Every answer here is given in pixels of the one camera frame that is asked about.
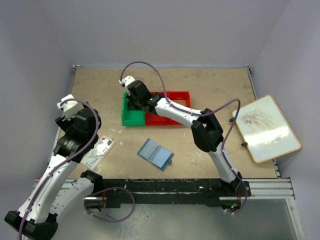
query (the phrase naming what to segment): purple cable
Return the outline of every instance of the purple cable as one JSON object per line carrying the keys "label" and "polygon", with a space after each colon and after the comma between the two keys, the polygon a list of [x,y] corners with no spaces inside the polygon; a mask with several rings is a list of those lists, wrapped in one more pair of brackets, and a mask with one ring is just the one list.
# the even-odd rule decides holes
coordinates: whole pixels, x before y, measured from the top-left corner
{"label": "purple cable", "polygon": [[[83,148],[81,148],[78,152],[76,152],[74,155],[72,155],[71,157],[68,157],[65,161],[61,162],[60,164],[58,164],[56,167],[54,167],[52,169],[52,171],[49,172],[49,175],[52,176],[55,171],[57,171],[62,165],[66,164],[67,162],[70,162],[73,158],[75,158],[76,156],[78,156],[79,154],[81,154],[95,139],[97,132],[98,132],[98,128],[99,128],[99,119],[98,119],[98,115],[96,113],[96,111],[86,102],[79,100],[79,99],[75,99],[75,98],[70,98],[70,99],[66,99],[63,102],[60,103],[60,106],[62,106],[63,104],[65,104],[66,102],[69,101],[76,101],[78,103],[81,103],[83,105],[85,105],[86,107],[88,107],[88,109],[91,110],[91,112],[94,115],[94,119],[95,119],[95,130],[94,133],[92,135],[92,137],[90,138],[90,140],[86,143],[86,145],[83,146]],[[26,222],[26,219],[28,217],[29,211],[31,210],[32,206],[34,205],[37,197],[39,196],[40,192],[42,191],[42,189],[44,188],[44,186],[46,185],[46,183],[48,182],[50,177],[46,176],[45,179],[43,180],[43,182],[41,183],[41,185],[39,186],[39,188],[36,190],[36,192],[34,193],[32,199],[30,200],[30,203],[28,205],[28,207],[26,208],[27,211],[24,213],[20,227],[19,227],[19,236],[18,236],[18,240],[22,240],[22,232],[23,232],[23,228]]]}
{"label": "purple cable", "polygon": [[104,221],[104,222],[108,222],[108,223],[119,223],[119,222],[122,222],[124,220],[126,220],[127,218],[129,218],[131,216],[131,214],[134,212],[135,210],[135,198],[134,196],[132,195],[132,193],[130,191],[128,191],[127,189],[123,188],[123,187],[120,187],[120,186],[115,186],[115,187],[110,187],[110,188],[107,188],[107,189],[104,189],[102,191],[98,191],[98,192],[95,192],[91,195],[89,195],[89,197],[92,197],[92,196],[95,196],[95,195],[98,195],[98,194],[102,194],[104,192],[107,192],[107,191],[110,191],[110,190],[115,190],[115,189],[121,189],[121,190],[124,190],[125,192],[127,192],[131,199],[132,199],[132,208],[131,208],[131,211],[129,212],[129,214],[127,216],[125,216],[124,218],[121,218],[121,219],[118,219],[118,220],[109,220],[109,219],[106,219],[104,217],[100,217],[100,216],[97,216],[97,215],[94,215],[92,212],[90,212],[87,207],[84,205],[84,210],[87,214],[89,214],[90,216],[96,218],[96,219],[99,219],[101,221]]}
{"label": "purple cable", "polygon": [[126,70],[129,66],[131,66],[132,64],[145,64],[145,65],[148,65],[150,68],[152,68],[152,69],[156,72],[156,74],[158,75],[158,77],[160,78],[160,81],[161,81],[161,84],[162,84],[162,87],[163,87],[164,97],[165,97],[165,100],[167,101],[167,103],[168,103],[171,107],[173,107],[174,109],[176,109],[176,110],[178,110],[178,111],[181,111],[181,112],[183,112],[183,113],[191,114],[191,115],[198,116],[198,117],[207,117],[207,116],[210,116],[210,115],[212,115],[212,114],[215,114],[216,112],[220,111],[221,109],[224,109],[226,106],[230,105],[230,104],[233,103],[233,102],[238,102],[238,107],[237,107],[237,110],[236,110],[236,113],[235,113],[235,116],[234,116],[234,120],[232,121],[232,124],[231,124],[228,132],[226,133],[224,140],[222,141],[221,153],[222,153],[223,159],[225,160],[225,162],[226,162],[226,164],[228,165],[228,167],[231,169],[231,171],[233,172],[233,174],[235,175],[235,177],[240,181],[240,183],[243,184],[243,186],[244,186],[245,198],[244,198],[243,204],[241,205],[241,207],[240,207],[237,211],[231,212],[232,214],[237,214],[237,213],[239,213],[239,212],[244,208],[244,206],[245,206],[246,203],[247,203],[248,190],[247,190],[247,186],[246,186],[245,182],[244,182],[244,181],[238,176],[238,174],[233,170],[230,162],[228,161],[228,159],[227,159],[227,157],[226,157],[226,155],[225,155],[225,153],[224,153],[224,147],[225,147],[227,138],[229,137],[232,128],[233,128],[234,125],[236,124],[236,120],[237,120],[237,117],[238,117],[238,115],[239,115],[240,106],[241,106],[240,99],[235,98],[235,99],[233,99],[233,100],[231,100],[231,101],[228,101],[228,102],[225,103],[224,105],[218,107],[216,110],[213,110],[213,111],[208,112],[208,113],[205,113],[205,114],[199,114],[199,113],[190,112],[190,111],[188,111],[188,110],[184,110],[184,109],[182,109],[182,108],[179,108],[179,107],[175,106],[173,103],[171,103],[170,99],[167,97],[167,91],[166,91],[165,82],[164,82],[161,74],[159,73],[159,71],[158,71],[153,65],[151,65],[151,64],[148,63],[148,62],[145,62],[145,61],[133,61],[133,62],[129,63],[129,64],[128,64],[127,66],[125,66],[124,69],[122,70],[121,75],[120,75],[120,81],[122,81],[122,79],[123,79],[125,70]]}

